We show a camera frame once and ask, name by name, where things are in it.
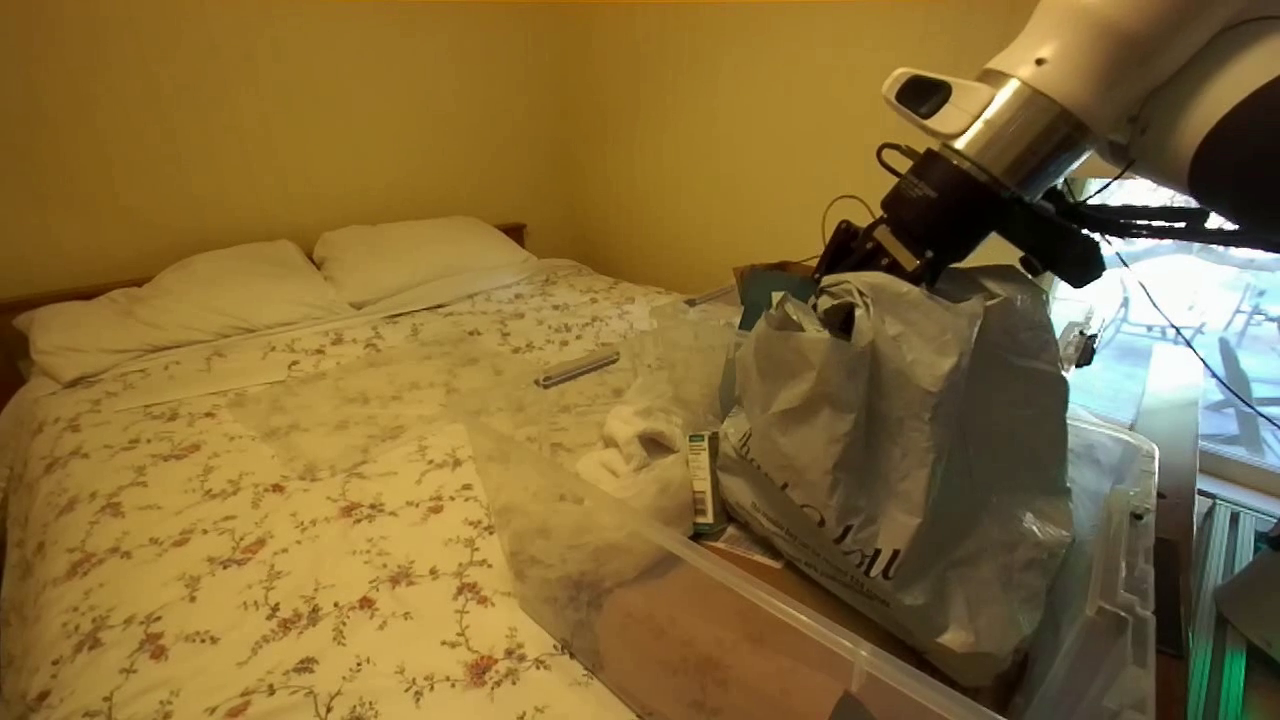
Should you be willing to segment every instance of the plastic bag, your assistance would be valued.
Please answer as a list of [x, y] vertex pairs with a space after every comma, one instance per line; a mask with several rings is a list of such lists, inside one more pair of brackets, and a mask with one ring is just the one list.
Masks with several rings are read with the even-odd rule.
[[1047, 310], [1018, 273], [952, 273], [934, 292], [832, 277], [744, 337], [720, 502], [979, 688], [1029, 650], [1071, 543], [1065, 406]]

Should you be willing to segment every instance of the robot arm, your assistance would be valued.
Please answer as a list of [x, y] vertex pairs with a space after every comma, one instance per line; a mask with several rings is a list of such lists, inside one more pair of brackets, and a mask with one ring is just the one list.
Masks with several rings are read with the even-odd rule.
[[870, 228], [832, 235], [823, 273], [933, 285], [999, 231], [1086, 285], [1094, 245], [1038, 206], [1086, 154], [1280, 228], [1280, 0], [1038, 0], [975, 81], [898, 69], [883, 98], [934, 150], [909, 157]]

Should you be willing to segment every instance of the bed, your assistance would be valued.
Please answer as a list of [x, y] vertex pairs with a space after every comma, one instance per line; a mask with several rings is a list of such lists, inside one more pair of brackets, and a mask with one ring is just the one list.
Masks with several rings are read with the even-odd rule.
[[18, 318], [2, 717], [626, 717], [518, 614], [464, 421], [672, 300], [415, 219]]

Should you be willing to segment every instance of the headboard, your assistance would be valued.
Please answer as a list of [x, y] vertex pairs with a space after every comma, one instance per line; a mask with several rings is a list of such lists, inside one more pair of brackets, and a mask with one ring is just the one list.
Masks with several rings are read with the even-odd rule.
[[[510, 245], [528, 245], [528, 224], [494, 224], [502, 235], [510, 235]], [[113, 288], [128, 288], [138, 281], [122, 281], [122, 285], [97, 285], [97, 288], [64, 288], [64, 292], [41, 292], [41, 295], [25, 295], [12, 306], [0, 306], [0, 410], [12, 401], [17, 387], [25, 387], [28, 382], [28, 337], [12, 330], [12, 319], [28, 310], [41, 306], [57, 306], [57, 300], [86, 300]]]

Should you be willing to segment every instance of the floral bedspread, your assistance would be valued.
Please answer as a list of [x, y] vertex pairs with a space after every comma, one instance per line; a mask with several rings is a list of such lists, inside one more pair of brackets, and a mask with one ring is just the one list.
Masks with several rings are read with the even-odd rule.
[[544, 265], [46, 398], [0, 451], [2, 717], [626, 717], [518, 614], [464, 423], [655, 306]]

